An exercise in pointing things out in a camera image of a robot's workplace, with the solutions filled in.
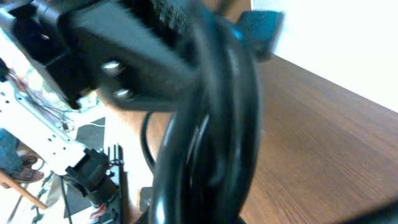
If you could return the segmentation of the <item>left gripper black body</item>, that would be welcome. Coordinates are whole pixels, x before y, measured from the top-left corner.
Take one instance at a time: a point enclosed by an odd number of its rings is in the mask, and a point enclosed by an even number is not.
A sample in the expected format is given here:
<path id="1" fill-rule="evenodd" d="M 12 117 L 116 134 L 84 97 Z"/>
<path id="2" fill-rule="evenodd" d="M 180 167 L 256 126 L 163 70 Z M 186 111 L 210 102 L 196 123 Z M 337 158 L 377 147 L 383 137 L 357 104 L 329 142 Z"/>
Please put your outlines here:
<path id="1" fill-rule="evenodd" d="M 171 111 L 198 75 L 152 1 L 2 1 L 1 28 L 66 103 L 99 90 L 124 110 Z"/>

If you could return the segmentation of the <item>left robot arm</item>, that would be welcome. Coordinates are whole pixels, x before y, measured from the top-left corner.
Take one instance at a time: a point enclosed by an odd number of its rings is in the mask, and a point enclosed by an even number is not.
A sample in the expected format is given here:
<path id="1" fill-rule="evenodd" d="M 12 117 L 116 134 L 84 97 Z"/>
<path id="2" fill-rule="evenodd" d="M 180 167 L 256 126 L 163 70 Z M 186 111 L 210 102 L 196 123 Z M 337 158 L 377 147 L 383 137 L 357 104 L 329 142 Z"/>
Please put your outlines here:
<path id="1" fill-rule="evenodd" d="M 190 1 L 2 1 L 1 28 L 73 109 L 93 90 L 131 111 L 172 111 L 195 81 Z M 107 156 L 68 137 L 1 66 L 1 124 L 95 205 L 118 186 Z"/>

